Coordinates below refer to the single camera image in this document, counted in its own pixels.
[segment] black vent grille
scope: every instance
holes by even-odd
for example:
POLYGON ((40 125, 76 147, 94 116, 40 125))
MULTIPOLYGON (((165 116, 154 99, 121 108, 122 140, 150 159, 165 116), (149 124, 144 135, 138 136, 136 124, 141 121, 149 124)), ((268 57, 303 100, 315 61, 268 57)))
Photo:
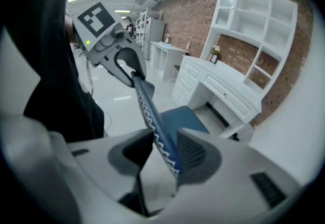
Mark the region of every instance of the black vent grille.
POLYGON ((182 159, 183 171, 201 165, 207 155, 206 150, 192 139, 183 139, 178 149, 182 159))
POLYGON ((268 202, 270 208, 275 207, 282 202, 286 196, 267 176, 266 173, 256 173, 250 176, 258 190, 268 202))

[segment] white bookshelf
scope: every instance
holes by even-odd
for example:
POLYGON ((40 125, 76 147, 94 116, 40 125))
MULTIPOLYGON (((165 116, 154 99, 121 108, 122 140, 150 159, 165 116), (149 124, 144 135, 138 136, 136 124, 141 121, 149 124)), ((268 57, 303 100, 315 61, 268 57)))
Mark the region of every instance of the white bookshelf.
POLYGON ((136 30, 137 30, 137 41, 142 46, 142 51, 144 48, 144 39, 145 39, 145 32, 146 32, 146 25, 147 19, 149 17, 153 17, 155 19, 161 20, 161 16, 163 15, 162 11, 154 11, 151 9, 146 8, 144 12, 142 12, 139 18, 136 21, 136 30))
POLYGON ((243 84, 262 100, 288 57, 296 31, 297 13, 297 4, 289 0, 217 0, 201 59, 208 58, 221 34, 256 46, 258 51, 243 84), (273 73, 266 72, 257 64, 263 52, 278 62, 273 73), (262 73, 268 79, 264 88, 250 80, 254 72, 262 73))

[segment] blue handle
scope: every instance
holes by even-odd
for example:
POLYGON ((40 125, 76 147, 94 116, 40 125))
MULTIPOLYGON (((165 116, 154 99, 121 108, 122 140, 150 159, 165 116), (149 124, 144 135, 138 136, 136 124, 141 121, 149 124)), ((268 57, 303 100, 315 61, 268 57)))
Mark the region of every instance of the blue handle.
POLYGON ((166 164, 172 174, 177 178, 182 174, 182 164, 175 143, 166 131, 163 121, 149 97, 143 81, 140 77, 132 73, 133 84, 136 89, 140 108, 146 124, 152 129, 154 141, 162 154, 166 164))

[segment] shelf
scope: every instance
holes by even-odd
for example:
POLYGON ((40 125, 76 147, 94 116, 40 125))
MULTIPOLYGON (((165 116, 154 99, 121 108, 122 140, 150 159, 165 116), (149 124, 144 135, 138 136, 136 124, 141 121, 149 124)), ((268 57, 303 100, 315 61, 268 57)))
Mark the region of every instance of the shelf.
POLYGON ((287 25, 291 25, 294 4, 288 0, 272 0, 271 17, 287 25))
POLYGON ((258 56, 254 59, 254 64, 265 71, 266 75, 273 76, 281 60, 282 57, 279 59, 274 58, 274 55, 270 55, 270 50, 261 45, 258 51, 258 56))
POLYGON ((263 36, 265 21, 265 16, 260 14, 236 10, 230 30, 260 42, 263 36))
POLYGON ((251 44, 251 45, 254 45, 254 46, 256 46, 256 47, 259 47, 260 45, 261 45, 261 42, 259 41, 259 40, 257 40, 257 39, 255 39, 255 38, 252 38, 252 37, 250 37, 250 36, 248 36, 248 35, 245 35, 245 34, 242 34, 242 33, 239 33, 239 32, 237 32, 237 31, 232 31, 232 30, 225 30, 224 32, 223 32, 223 34, 224 35, 228 35, 228 36, 230 36, 230 37, 234 37, 234 38, 236 38, 236 39, 238 39, 238 40, 241 40, 241 41, 244 41, 244 42, 246 42, 246 43, 249 43, 249 44, 251 44))
POLYGON ((263 89, 248 78, 244 80, 244 84, 248 86, 257 95, 261 95, 263 93, 263 89))
POLYGON ((287 28, 291 28, 291 26, 290 26, 290 24, 287 24, 287 23, 285 23, 285 22, 282 22, 282 21, 280 21, 280 20, 278 20, 278 19, 275 19, 275 18, 273 18, 273 17, 270 17, 270 20, 272 20, 273 22, 275 22, 275 23, 279 23, 279 24, 281 24, 282 26, 284 26, 284 27, 287 27, 287 28))
POLYGON ((274 46, 272 46, 271 44, 262 42, 261 48, 262 48, 262 52, 265 52, 266 54, 275 58, 277 61, 282 60, 283 55, 281 54, 281 52, 279 52, 279 50, 277 48, 275 48, 274 46))
POLYGON ((228 23, 230 9, 219 9, 216 24, 226 25, 228 23))
POLYGON ((270 83, 271 79, 271 75, 262 70, 260 67, 253 65, 252 69, 246 75, 244 84, 249 86, 257 94, 261 94, 270 83))
POLYGON ((290 32, 290 27, 283 26, 275 19, 270 19, 264 41, 278 49, 284 49, 288 43, 290 32))
POLYGON ((260 68, 259 66, 257 66, 256 64, 253 65, 253 67, 255 69, 257 69, 258 71, 260 71, 261 73, 263 73, 265 76, 267 76, 269 79, 272 79, 272 76, 270 74, 268 74, 265 70, 263 70, 262 68, 260 68))
POLYGON ((269 0, 237 0, 236 9, 267 15, 269 0))

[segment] picture frame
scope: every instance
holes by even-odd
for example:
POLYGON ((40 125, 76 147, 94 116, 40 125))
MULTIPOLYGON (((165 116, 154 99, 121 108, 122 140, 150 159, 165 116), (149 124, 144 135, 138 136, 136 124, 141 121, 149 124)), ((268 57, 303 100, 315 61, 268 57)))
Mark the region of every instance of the picture frame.
POLYGON ((211 60, 210 60, 210 61, 211 61, 212 63, 216 64, 217 60, 218 60, 218 55, 217 55, 217 54, 213 54, 213 55, 211 56, 211 60))

